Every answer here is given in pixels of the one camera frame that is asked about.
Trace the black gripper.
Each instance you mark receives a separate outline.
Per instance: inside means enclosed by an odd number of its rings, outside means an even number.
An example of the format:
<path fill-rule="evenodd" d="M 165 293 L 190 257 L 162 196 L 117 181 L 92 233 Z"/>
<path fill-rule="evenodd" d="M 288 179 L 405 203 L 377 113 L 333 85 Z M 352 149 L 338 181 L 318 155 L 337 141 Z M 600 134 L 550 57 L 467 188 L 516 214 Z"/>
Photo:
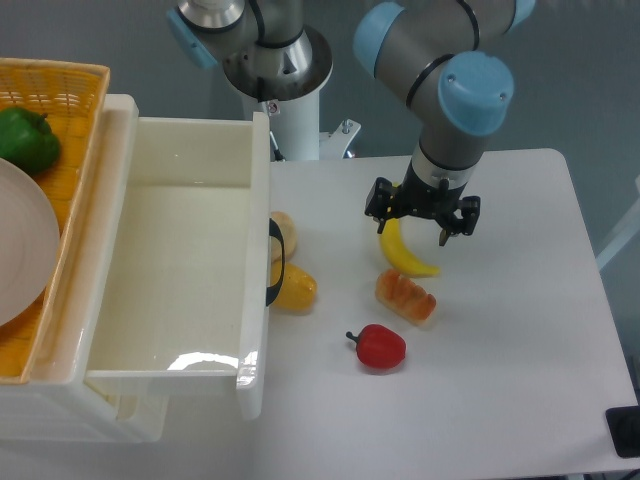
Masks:
<path fill-rule="evenodd" d="M 364 214 L 377 223 L 377 234 L 382 234 L 386 223 L 394 218 L 434 220 L 441 227 L 439 245 L 445 246 L 451 237 L 471 236 L 480 217 L 481 198 L 462 197 L 463 190 L 451 187 L 448 179 L 436 180 L 432 186 L 419 176 L 411 161 L 399 187 L 384 177 L 376 178 Z"/>

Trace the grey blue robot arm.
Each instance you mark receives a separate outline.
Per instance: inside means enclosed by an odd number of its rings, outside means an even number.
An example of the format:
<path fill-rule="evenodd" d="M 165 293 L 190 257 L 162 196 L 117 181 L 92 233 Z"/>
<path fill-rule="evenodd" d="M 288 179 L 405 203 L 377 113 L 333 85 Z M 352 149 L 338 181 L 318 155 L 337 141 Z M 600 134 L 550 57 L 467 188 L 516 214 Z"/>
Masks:
<path fill-rule="evenodd" d="M 357 61 L 422 124 L 401 184 L 379 178 L 367 197 L 365 213 L 379 226 L 413 216 L 436 222 L 442 240 L 474 232 L 481 202 L 464 189 L 514 94 L 508 67 L 481 47 L 534 7 L 432 1 L 412 12 L 387 1 L 361 19 Z M 319 94 L 333 58 L 324 36 L 305 24 L 301 2 L 179 1 L 166 18 L 193 63 L 223 69 L 247 115 L 270 117 L 276 159 L 318 157 Z"/>

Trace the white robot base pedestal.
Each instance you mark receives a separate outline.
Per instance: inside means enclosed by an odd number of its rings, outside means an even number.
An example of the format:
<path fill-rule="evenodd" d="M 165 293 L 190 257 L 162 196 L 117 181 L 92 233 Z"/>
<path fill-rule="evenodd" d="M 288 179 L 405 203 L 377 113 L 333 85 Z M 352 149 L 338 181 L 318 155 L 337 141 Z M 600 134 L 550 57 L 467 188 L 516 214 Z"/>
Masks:
<path fill-rule="evenodd" d="M 331 77 L 333 57 L 327 40 L 310 26 L 282 47 L 257 43 L 223 62 L 247 118 L 269 118 L 272 158 L 307 161 L 351 158 L 350 146 L 361 124 L 346 118 L 333 131 L 320 127 L 320 93 Z"/>

